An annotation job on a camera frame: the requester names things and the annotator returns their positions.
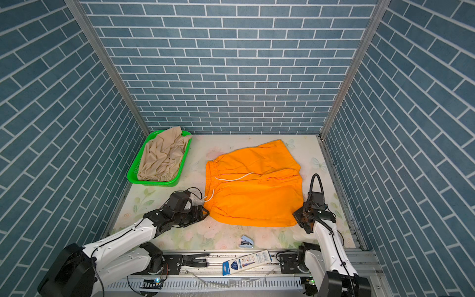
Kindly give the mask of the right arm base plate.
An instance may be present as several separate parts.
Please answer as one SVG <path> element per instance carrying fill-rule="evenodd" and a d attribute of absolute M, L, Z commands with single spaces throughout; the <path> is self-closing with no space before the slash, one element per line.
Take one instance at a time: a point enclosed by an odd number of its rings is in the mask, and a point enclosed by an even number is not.
<path fill-rule="evenodd" d="M 280 251 L 275 257 L 282 274 L 310 273 L 304 264 L 303 255 L 295 251 Z"/>

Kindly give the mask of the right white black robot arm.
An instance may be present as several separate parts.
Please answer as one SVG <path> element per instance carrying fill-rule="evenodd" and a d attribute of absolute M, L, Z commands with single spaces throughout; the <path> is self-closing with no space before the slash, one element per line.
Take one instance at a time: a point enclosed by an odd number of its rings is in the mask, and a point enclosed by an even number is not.
<path fill-rule="evenodd" d="M 370 282 L 359 276 L 338 238 L 336 216 L 325 203 L 324 193 L 310 190 L 307 201 L 295 211 L 294 218 L 317 240 L 316 245 L 304 243 L 301 249 L 303 264 L 315 285 L 307 294 L 317 297 L 371 296 Z"/>

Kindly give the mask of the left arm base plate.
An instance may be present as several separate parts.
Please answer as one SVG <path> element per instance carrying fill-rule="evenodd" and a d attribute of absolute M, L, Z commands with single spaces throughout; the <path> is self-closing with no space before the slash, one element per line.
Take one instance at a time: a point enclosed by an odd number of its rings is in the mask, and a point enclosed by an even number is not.
<path fill-rule="evenodd" d="M 147 267 L 150 275 L 178 275 L 183 263 L 183 255 L 155 255 L 151 257 Z"/>

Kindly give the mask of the orange shorts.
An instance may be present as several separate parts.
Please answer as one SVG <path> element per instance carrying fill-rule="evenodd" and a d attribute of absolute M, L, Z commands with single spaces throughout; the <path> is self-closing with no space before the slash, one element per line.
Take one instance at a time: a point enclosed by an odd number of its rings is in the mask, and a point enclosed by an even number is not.
<path fill-rule="evenodd" d="M 204 207 L 229 225 L 295 226 L 304 203 L 300 169 L 281 140 L 221 155 L 206 164 Z"/>

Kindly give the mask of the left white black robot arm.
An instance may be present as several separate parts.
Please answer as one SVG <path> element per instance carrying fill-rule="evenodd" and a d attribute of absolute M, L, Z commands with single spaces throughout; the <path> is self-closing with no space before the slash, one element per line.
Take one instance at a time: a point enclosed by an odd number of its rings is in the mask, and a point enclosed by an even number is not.
<path fill-rule="evenodd" d="M 92 297 L 106 286 L 137 272 L 157 275 L 168 266 L 152 240 L 172 228 L 185 228 L 209 216 L 195 205 L 190 190 L 175 191 L 158 209 L 131 226 L 84 246 L 66 246 L 38 286 L 43 297 Z"/>

